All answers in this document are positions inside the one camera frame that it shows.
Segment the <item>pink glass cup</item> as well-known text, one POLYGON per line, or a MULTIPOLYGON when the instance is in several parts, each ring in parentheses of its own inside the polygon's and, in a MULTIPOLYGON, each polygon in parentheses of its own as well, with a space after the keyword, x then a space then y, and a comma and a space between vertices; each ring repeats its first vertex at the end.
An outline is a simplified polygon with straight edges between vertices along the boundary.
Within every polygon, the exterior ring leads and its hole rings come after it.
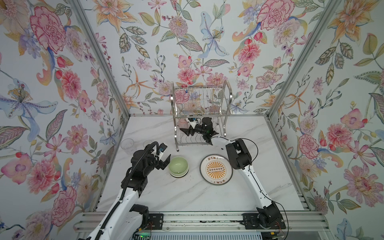
POLYGON ((184 119, 184 118, 179 119, 179 121, 178 121, 178 127, 179 127, 180 129, 188 129, 189 126, 190 126, 190 124, 189 124, 189 122, 188 122, 186 119, 184 119))

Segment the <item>pale green bowl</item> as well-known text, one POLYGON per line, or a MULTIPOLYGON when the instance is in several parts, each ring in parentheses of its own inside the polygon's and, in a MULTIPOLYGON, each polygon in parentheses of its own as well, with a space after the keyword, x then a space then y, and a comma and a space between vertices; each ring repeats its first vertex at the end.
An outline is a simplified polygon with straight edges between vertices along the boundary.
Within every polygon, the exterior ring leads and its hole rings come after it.
POLYGON ((182 178, 189 172, 189 164, 183 157, 174 157, 170 160, 168 169, 172 177, 182 178))

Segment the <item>clear glass cup large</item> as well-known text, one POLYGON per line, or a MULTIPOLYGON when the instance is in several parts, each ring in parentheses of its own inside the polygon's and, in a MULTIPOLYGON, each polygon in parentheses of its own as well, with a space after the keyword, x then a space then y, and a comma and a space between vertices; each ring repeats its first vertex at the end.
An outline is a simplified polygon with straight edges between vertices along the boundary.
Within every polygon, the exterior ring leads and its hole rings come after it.
POLYGON ((133 139, 124 139, 121 142, 121 148, 127 153, 135 152, 136 146, 135 141, 133 139))

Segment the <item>brown rimmed plate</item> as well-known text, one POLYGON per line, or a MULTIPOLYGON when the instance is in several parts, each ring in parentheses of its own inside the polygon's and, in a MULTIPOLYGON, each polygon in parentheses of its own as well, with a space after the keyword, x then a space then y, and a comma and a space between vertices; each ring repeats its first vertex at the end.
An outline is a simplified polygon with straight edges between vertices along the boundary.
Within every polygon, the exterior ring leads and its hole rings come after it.
POLYGON ((221 155, 209 155, 200 163, 203 179, 211 185, 221 186, 228 183, 233 176, 230 162, 221 155))

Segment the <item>clear glass cup small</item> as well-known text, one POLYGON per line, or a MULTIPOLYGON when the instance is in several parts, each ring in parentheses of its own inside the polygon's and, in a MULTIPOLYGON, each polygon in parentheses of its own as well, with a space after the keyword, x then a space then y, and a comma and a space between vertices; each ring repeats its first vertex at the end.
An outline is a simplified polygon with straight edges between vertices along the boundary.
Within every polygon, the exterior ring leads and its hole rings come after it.
POLYGON ((143 147, 146 148, 148 145, 151 145, 152 143, 153 143, 152 140, 146 140, 146 141, 144 141, 144 143, 143 143, 143 147))

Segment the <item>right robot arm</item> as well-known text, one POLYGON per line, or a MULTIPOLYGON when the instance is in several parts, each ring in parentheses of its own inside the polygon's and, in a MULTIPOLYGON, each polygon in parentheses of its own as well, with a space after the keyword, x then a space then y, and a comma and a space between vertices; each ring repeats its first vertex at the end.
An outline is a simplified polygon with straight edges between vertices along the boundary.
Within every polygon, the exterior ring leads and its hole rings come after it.
POLYGON ((259 178, 256 176, 253 166, 253 161, 256 157, 252 157, 244 142, 245 139, 237 138, 231 140, 226 136, 219 135, 214 129, 212 119, 209 117, 202 119, 187 118, 186 122, 189 123, 189 127, 187 129, 180 129, 185 135, 193 136, 194 134, 201 134, 207 144, 225 147, 231 168, 240 171, 249 189, 255 195, 258 215, 254 217, 254 220, 257 226, 262 229, 279 226, 280 221, 283 220, 281 211, 278 208, 279 203, 269 197, 259 178))

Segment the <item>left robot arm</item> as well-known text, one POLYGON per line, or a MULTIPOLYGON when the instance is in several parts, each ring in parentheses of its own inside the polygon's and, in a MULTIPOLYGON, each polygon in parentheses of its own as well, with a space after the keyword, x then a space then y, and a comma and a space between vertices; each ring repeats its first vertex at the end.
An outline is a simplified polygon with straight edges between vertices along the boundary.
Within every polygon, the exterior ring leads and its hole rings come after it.
POLYGON ((166 149, 165 144, 152 143, 144 150, 134 152, 132 166, 121 182, 113 206, 86 240, 131 240, 150 225, 149 208, 137 201, 148 184, 148 175, 154 169, 164 170, 170 163, 171 156, 161 160, 166 149))

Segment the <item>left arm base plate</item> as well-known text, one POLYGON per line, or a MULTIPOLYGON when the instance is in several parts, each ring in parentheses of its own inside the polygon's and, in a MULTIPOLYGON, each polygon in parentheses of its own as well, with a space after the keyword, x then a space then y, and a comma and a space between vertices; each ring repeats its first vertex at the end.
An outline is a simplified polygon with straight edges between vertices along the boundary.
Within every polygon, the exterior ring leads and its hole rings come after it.
POLYGON ((139 221, 140 225, 136 230, 162 230, 164 224, 164 214, 143 214, 140 215, 141 220, 139 221))

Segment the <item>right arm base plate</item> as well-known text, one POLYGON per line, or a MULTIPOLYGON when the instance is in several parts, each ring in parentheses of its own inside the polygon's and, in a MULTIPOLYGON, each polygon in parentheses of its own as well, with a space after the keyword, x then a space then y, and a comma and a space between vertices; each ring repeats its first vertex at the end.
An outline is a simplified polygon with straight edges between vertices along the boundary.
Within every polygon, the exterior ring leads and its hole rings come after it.
POLYGON ((259 213, 242 214, 240 224, 245 226, 246 230, 285 230, 286 223, 281 214, 276 218, 269 218, 259 213))

